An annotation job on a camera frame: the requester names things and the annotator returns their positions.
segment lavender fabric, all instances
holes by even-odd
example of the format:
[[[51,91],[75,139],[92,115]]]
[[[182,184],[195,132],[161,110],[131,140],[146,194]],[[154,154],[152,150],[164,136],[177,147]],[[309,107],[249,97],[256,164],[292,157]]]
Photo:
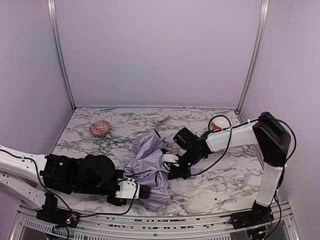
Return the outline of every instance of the lavender fabric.
[[[168,143],[159,138],[154,132],[143,134],[132,141],[133,152],[124,158],[127,176],[132,176],[140,185],[151,188],[151,196],[148,199],[140,199],[149,211],[156,211],[170,199],[168,194],[168,171],[163,166],[163,152],[168,150]]]

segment marble surface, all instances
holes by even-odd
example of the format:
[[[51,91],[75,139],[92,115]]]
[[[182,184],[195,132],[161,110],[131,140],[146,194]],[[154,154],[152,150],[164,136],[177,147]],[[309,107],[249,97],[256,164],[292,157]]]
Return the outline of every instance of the marble surface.
[[[169,142],[169,153],[180,151],[173,136],[183,127],[198,136],[207,129],[211,117],[227,115],[234,125],[239,124],[233,111],[184,108],[90,108],[77,109],[61,135],[53,153],[73,158],[87,154],[106,155],[116,166],[131,151],[131,140],[157,128]],[[106,138],[90,135],[89,127],[98,120],[110,122]],[[222,152],[211,154],[194,167],[205,169]],[[196,179],[169,181],[171,199],[157,212],[147,211],[138,200],[127,215],[131,216],[187,216],[238,211],[251,208],[262,179],[262,167],[251,146],[230,148],[226,156],[212,169]],[[106,197],[85,194],[60,194],[75,210],[122,213],[129,205],[113,206]]]

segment black bracket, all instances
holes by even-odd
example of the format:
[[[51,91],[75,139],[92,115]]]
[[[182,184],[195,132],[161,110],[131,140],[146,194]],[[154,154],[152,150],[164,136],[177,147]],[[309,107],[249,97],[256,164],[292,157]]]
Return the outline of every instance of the black bracket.
[[[270,206],[265,207],[254,202],[251,210],[233,213],[230,216],[229,223],[237,230],[270,223],[273,220],[275,220],[275,217]]]
[[[259,121],[252,127],[263,155],[263,161],[274,166],[284,167],[291,142],[288,131],[270,112],[263,112]]]
[[[44,195],[46,196],[44,205],[37,211],[36,218],[59,226],[77,228],[80,214],[58,208],[58,199],[52,193],[46,192]]]

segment purple backdrop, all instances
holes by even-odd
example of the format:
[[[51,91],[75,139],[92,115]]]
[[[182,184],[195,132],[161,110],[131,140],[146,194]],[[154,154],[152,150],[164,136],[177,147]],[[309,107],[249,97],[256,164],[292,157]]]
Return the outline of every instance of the purple backdrop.
[[[265,38],[243,117],[263,111],[288,122],[298,147],[280,193],[289,199],[303,240],[318,240],[320,163],[320,2],[270,2]]]
[[[57,0],[77,106],[236,108],[259,0]]]
[[[47,1],[1,0],[0,33],[0,144],[47,154],[71,115]],[[2,239],[19,202],[0,187]]]

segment black cable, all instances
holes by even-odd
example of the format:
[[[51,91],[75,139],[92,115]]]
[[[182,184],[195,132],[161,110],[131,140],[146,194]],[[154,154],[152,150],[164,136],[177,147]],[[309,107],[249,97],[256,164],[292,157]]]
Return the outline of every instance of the black cable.
[[[217,115],[216,117],[225,117],[225,118],[228,120],[229,125],[231,126],[231,121],[230,121],[230,119],[227,118],[226,116],[224,116],[224,115]],[[214,165],[216,165],[216,164],[227,154],[227,151],[228,151],[228,149],[229,149],[229,145],[230,145],[230,142],[231,142],[232,129],[233,129],[233,128],[231,127],[231,128],[230,128],[230,134],[229,134],[228,143],[227,143],[227,145],[226,145],[226,148],[225,148],[223,154],[222,154],[213,164],[211,164],[209,167],[207,167],[206,169],[202,170],[201,172],[198,172],[198,173],[195,173],[195,174],[191,174],[190,177],[191,177],[191,176],[198,176],[198,175],[203,174],[204,172],[208,171],[210,168],[212,168]]]
[[[144,174],[144,173],[150,172],[150,171],[151,171],[151,170],[140,171],[140,172],[137,172],[137,173],[135,173],[135,174],[129,175],[129,176],[127,176],[127,177],[128,177],[128,178],[131,178],[131,177],[134,177],[134,176],[136,176],[136,175]]]
[[[80,218],[88,218],[88,217],[93,217],[93,216],[97,216],[97,215],[122,216],[122,215],[127,214],[130,211],[130,209],[132,208],[136,194],[138,192],[138,184],[136,182],[134,184],[135,184],[135,192],[134,192],[133,198],[131,200],[130,206],[125,212],[122,212],[122,213],[105,213],[105,212],[100,213],[100,212],[97,212],[97,213],[93,213],[93,214],[89,214],[89,215],[81,215]]]
[[[119,184],[119,183],[124,182],[124,181],[127,181],[127,180],[122,179],[120,181],[117,181],[116,184]]]
[[[216,118],[218,118],[218,117],[223,117],[223,118],[225,118],[225,119],[227,119],[227,121],[229,122],[229,127],[231,127],[231,122],[230,122],[230,120],[229,120],[229,118],[227,117],[227,116],[225,116],[225,115],[216,115],[216,116],[214,116],[214,117],[212,117],[211,119],[210,119],[210,121],[209,121],[209,123],[208,123],[208,131],[212,131],[212,130],[214,130],[214,129],[210,129],[210,125],[211,125],[211,122],[214,120],[214,119],[216,119]]]
[[[168,169],[165,165],[165,162],[162,163],[163,164],[163,167],[165,168],[165,170],[167,170],[168,172],[170,172],[170,169]]]
[[[270,225],[270,227],[269,227],[269,229],[271,229],[271,228],[272,228],[272,226],[274,225],[274,223],[272,222],[271,218],[266,217],[266,219],[268,219],[268,220],[269,220],[269,222],[271,223],[271,225]]]
[[[273,117],[260,117],[260,118],[256,118],[256,119],[253,119],[251,120],[250,122],[244,122],[244,123],[241,123],[237,126],[233,126],[232,129],[236,129],[236,128],[239,128],[239,127],[242,127],[244,125],[247,125],[249,123],[254,123],[254,122],[258,122],[258,121],[261,121],[261,120],[272,120],[272,121],[276,121],[276,122],[279,122],[279,123],[282,123],[284,124],[291,132],[292,136],[293,136],[293,139],[294,139],[294,146],[293,146],[293,149],[292,149],[292,152],[290,153],[290,155],[286,158],[286,162],[292,157],[292,155],[294,154],[294,152],[296,151],[296,148],[297,148],[297,138],[296,138],[296,135],[295,135],[295,132],[292,130],[292,128],[289,126],[288,123],[286,123],[285,121],[281,120],[281,119],[277,119],[277,118],[273,118]]]
[[[278,198],[277,198],[277,196],[275,195],[274,196],[274,200],[275,200],[275,202],[276,202],[276,204],[278,205],[278,207],[279,207],[279,211],[280,211],[280,217],[279,217],[279,221],[278,221],[278,223],[277,223],[277,225],[274,227],[274,229],[272,230],[272,232],[270,232],[270,234],[268,235],[268,236],[266,236],[264,239],[268,239],[276,230],[277,230],[277,228],[279,227],[279,225],[280,225],[280,222],[281,222],[281,218],[282,218],[282,209],[281,209],[281,206],[280,206],[280,203],[279,203],[279,200],[278,200]]]
[[[16,158],[16,159],[22,159],[22,160],[30,160],[31,162],[33,162],[34,166],[35,166],[35,172],[36,172],[36,176],[38,178],[38,181],[40,183],[40,185],[43,187],[43,189],[45,189],[48,193],[51,193],[53,194],[54,196],[56,196],[58,199],[60,199],[63,204],[70,210],[70,212],[72,212],[73,214],[75,214],[76,216],[78,216],[78,214],[76,214],[72,209],[71,207],[62,199],[62,197],[60,197],[58,194],[52,192],[51,190],[49,190],[48,188],[45,187],[45,185],[42,183],[41,181],[41,178],[40,178],[40,175],[39,175],[39,170],[38,170],[38,166],[37,166],[37,163],[35,160],[33,160],[32,158],[30,157],[21,157],[21,156],[16,156],[14,154],[12,154],[11,152],[8,152],[6,150],[3,150],[3,149],[0,149],[1,152],[4,152],[6,154],[9,154],[10,156]]]
[[[69,232],[69,229],[66,225],[64,224],[61,224],[61,225],[58,225],[58,226],[55,226],[53,229],[52,229],[52,233],[54,233],[54,229],[59,229],[59,228],[64,228],[66,230],[66,239],[65,240],[69,240],[70,238],[70,232]]]
[[[227,143],[227,146],[225,148],[225,151],[224,153],[222,154],[221,157],[219,157],[219,159],[217,161],[215,161],[211,166],[209,166],[208,168],[206,168],[205,170],[201,171],[201,172],[198,172],[196,174],[191,174],[190,176],[197,176],[197,175],[200,175],[200,174],[203,174],[204,172],[206,172],[207,170],[209,170],[210,168],[212,168],[214,165],[216,165],[227,153],[228,151],[228,148],[229,148],[229,145],[230,145],[230,142],[231,142],[231,136],[232,136],[232,129],[236,129],[236,128],[239,128],[239,127],[242,127],[244,125],[247,125],[249,124],[249,122],[244,122],[244,123],[241,123],[237,126],[232,126],[232,127],[227,127],[227,128],[224,128],[224,129],[218,129],[218,130],[210,130],[210,123],[213,119],[217,118],[217,117],[224,117],[225,119],[228,120],[229,122],[229,125],[231,126],[231,121],[229,120],[229,118],[227,118],[226,116],[224,115],[217,115],[217,116],[214,116],[213,118],[211,118],[211,120],[209,121],[209,124],[208,124],[208,130],[212,133],[214,132],[219,132],[219,131],[222,131],[222,130],[227,130],[229,129],[230,130],[230,135],[229,135],[229,140],[228,140],[228,143]],[[296,138],[296,135],[295,135],[295,132],[292,130],[292,128],[289,126],[288,123],[286,123],[285,121],[281,120],[281,119],[277,119],[277,118],[273,118],[273,117],[260,117],[260,118],[256,118],[256,119],[253,119],[250,121],[250,123],[254,123],[254,122],[257,122],[257,121],[263,121],[263,120],[272,120],[272,121],[276,121],[276,122],[279,122],[279,123],[282,123],[284,124],[291,132],[292,136],[293,136],[293,139],[294,139],[294,146],[293,146],[293,149],[292,149],[292,152],[290,153],[290,155],[286,158],[285,162],[287,162],[291,157],[292,155],[294,154],[294,152],[296,151],[296,148],[297,148],[297,138]]]

